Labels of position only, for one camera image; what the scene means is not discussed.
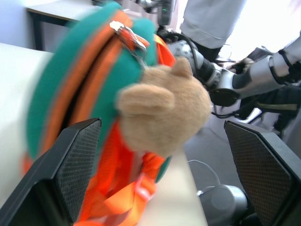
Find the plush bear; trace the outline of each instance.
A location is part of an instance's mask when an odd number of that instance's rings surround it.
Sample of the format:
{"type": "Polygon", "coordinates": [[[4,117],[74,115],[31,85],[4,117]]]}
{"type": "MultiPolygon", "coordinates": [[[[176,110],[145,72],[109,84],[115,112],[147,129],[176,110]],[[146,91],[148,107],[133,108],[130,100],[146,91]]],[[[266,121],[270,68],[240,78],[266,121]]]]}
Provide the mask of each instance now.
{"type": "Polygon", "coordinates": [[[192,76],[187,59],[145,70],[140,83],[120,91],[121,134],[129,148],[168,157],[205,124],[211,112],[208,92],[192,76]]]}

